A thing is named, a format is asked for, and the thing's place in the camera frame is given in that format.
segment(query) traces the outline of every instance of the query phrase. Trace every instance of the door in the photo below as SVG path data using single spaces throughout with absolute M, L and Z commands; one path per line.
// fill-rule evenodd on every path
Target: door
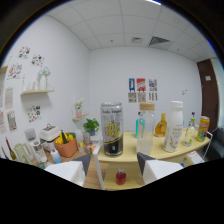
M 202 88 L 202 116 L 210 118 L 209 131 L 218 125 L 219 94 L 215 72 L 210 59 L 197 63 Z

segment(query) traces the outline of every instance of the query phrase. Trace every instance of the air vent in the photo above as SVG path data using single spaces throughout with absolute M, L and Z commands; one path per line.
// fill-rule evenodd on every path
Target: air vent
M 142 38 L 140 38 L 140 37 L 132 37 L 132 43 L 142 43 Z
M 152 39 L 149 43 L 149 47 L 167 50 L 171 44 L 172 44 L 172 42 L 170 40 L 165 40 L 160 37 L 152 37 Z

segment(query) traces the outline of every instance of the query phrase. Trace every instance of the yellow bottle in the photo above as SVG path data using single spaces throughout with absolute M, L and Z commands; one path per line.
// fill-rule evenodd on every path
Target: yellow bottle
M 155 136 L 157 136 L 157 137 L 164 137 L 166 134 L 167 122 L 166 122 L 165 118 L 166 118 L 166 114 L 162 114 L 161 121 L 156 125 Z

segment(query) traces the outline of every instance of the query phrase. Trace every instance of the ceiling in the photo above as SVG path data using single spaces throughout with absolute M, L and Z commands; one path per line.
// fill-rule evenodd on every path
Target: ceiling
M 46 15 L 68 27 L 89 50 L 137 46 L 170 51 L 194 62 L 217 57 L 185 18 L 145 0 L 73 0 Z M 141 42 L 133 43 L 134 37 Z M 168 41 L 149 46 L 152 37 Z

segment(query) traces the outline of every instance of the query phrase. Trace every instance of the basket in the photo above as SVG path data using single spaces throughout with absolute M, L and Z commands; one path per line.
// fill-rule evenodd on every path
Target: basket
M 54 140 L 55 148 L 58 150 L 60 156 L 72 157 L 75 152 L 78 150 L 76 138 L 68 142 L 67 144 L 58 144 L 56 139 Z

